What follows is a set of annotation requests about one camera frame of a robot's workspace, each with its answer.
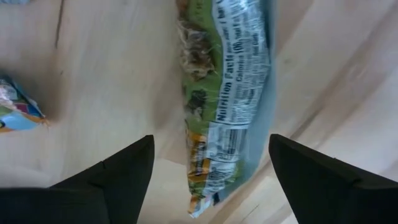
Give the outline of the pale blue-backed green granola bar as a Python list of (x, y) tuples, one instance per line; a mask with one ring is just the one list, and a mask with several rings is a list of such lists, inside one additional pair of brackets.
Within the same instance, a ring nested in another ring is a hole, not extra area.
[(188, 213), (255, 173), (274, 117), (276, 0), (175, 0), (183, 70)]

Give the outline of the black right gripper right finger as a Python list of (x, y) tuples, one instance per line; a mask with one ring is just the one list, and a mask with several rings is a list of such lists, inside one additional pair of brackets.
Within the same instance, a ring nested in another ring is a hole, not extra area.
[(398, 224), (398, 182), (280, 134), (269, 154), (298, 224)]

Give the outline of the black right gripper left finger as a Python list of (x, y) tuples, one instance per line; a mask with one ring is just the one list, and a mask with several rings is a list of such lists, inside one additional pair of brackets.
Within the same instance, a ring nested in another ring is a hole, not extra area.
[(0, 224), (136, 224), (152, 176), (152, 135), (47, 188), (0, 188)]

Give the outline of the brown orange granola bar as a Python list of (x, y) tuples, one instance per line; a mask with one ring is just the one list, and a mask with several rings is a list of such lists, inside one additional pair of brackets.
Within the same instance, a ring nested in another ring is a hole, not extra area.
[(46, 124), (45, 115), (8, 75), (0, 75), (0, 133), (22, 131)]

